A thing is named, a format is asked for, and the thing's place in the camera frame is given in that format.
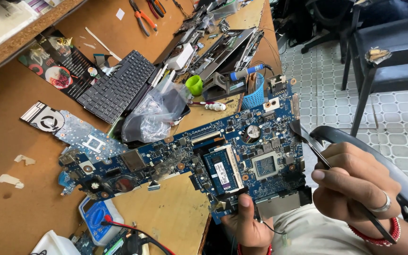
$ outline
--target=black office chair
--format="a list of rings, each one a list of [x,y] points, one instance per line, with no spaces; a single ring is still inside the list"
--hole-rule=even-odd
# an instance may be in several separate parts
[[[309,134],[309,136],[316,139],[319,142],[322,142],[322,140],[331,143],[350,142],[353,145],[357,146],[358,148],[372,154],[377,161],[382,163],[390,171],[390,177],[401,184],[402,189],[396,199],[398,203],[401,205],[401,212],[404,217],[404,220],[408,222],[408,176],[403,171],[401,171],[390,160],[385,158],[382,154],[378,153],[375,149],[371,148],[366,143],[360,141],[359,139],[353,136],[350,136],[349,134],[339,129],[327,126],[319,126],[316,129],[314,129]]]
[[[398,20],[357,30],[360,10],[372,2],[368,0],[353,7],[352,35],[348,40],[347,58],[344,67],[342,90],[347,88],[350,61],[353,62],[359,101],[350,135],[356,136],[366,102],[371,93],[408,90],[408,19]],[[367,53],[372,49],[388,50],[389,58],[374,63],[367,61]]]
[[[350,9],[354,3],[349,0],[310,0],[306,5],[308,8],[313,9],[317,31],[325,29],[329,33],[305,44],[302,48],[302,54],[307,53],[311,48],[319,44],[339,40],[341,63],[344,64],[347,51],[347,35],[350,29]]]

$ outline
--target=laptop keyboard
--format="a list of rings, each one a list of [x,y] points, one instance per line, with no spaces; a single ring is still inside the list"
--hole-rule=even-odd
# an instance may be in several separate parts
[[[77,99],[85,109],[110,124],[135,103],[134,99],[155,70],[155,66],[136,50],[119,64],[122,66],[112,77],[103,76]]]

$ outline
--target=red beaded bracelet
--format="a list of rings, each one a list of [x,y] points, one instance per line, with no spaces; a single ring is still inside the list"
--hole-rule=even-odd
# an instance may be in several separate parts
[[[237,254],[242,255],[242,246],[240,244],[237,244]],[[267,255],[272,255],[272,245],[270,244],[268,249],[267,249]]]
[[[398,217],[394,217],[390,219],[391,221],[391,230],[390,230],[390,235],[393,237],[393,239],[395,241],[398,241],[400,236],[401,236],[401,227],[400,227],[400,222],[398,220]],[[377,246],[390,246],[391,243],[389,241],[387,241],[386,239],[382,238],[382,239],[375,239],[375,238],[371,238],[367,235],[364,235],[363,233],[361,233],[360,231],[358,231],[356,228],[354,228],[351,225],[348,225],[349,228],[352,230],[352,232],[354,232],[355,235],[361,237],[361,239],[373,244],[373,245],[377,245]]]

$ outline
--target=white tiled floor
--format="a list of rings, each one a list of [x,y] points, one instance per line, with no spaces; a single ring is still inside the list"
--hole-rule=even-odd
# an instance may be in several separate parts
[[[309,131],[327,125],[349,132],[358,93],[352,67],[348,89],[341,91],[344,65],[338,41],[321,44],[303,55],[302,47],[287,47],[281,55],[286,78],[298,81],[292,91],[300,96],[301,123]],[[370,95],[357,138],[408,176],[408,91]]]

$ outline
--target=wooden workbench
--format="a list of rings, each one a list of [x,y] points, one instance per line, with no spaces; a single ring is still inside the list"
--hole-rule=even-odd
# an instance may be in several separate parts
[[[192,12],[190,1],[178,2],[186,13]],[[145,1],[136,0],[136,3],[154,18]],[[136,49],[150,61],[154,61],[184,19],[184,15],[171,0],[162,0],[162,4],[167,14],[165,18],[156,20],[158,32],[152,33],[150,37],[145,37],[140,31],[127,0],[89,0],[56,27],[65,36],[72,37],[74,45],[89,59],[93,59],[93,53],[107,51],[84,27],[88,27],[119,57]],[[116,18],[119,8],[126,13],[122,20]],[[248,12],[258,17],[255,23],[249,24],[257,26],[262,9],[260,27],[266,28],[265,38],[273,49],[270,49],[266,40],[262,40],[253,61],[264,61],[278,73],[281,71],[281,64],[273,54],[278,49],[275,34],[270,31],[273,24],[268,1],[254,0],[242,8],[240,13]],[[236,21],[229,19],[229,22],[231,28],[241,28]],[[61,171],[58,156],[64,149],[64,144],[51,134],[19,120],[38,100],[57,110],[66,109],[100,130],[106,131],[109,128],[105,122],[84,110],[80,104],[70,100],[17,60],[9,61],[0,68],[0,175],[9,174],[25,184],[23,189],[16,189],[11,184],[0,183],[0,254],[28,254],[47,231],[53,229],[58,235],[68,237],[81,221],[77,206],[84,198],[84,193],[76,190],[69,196],[60,196],[62,187],[57,181]],[[228,104],[225,112],[193,108],[180,124],[178,132],[230,115],[235,112],[237,105],[238,100]],[[25,166],[14,162],[19,154],[31,157],[37,163]],[[198,251],[207,220],[207,200],[192,188],[186,175],[165,180],[161,185],[159,191],[147,193],[142,189],[122,195],[116,200],[116,206],[126,222],[137,221],[141,228],[158,236],[161,242],[177,254],[194,254]]]

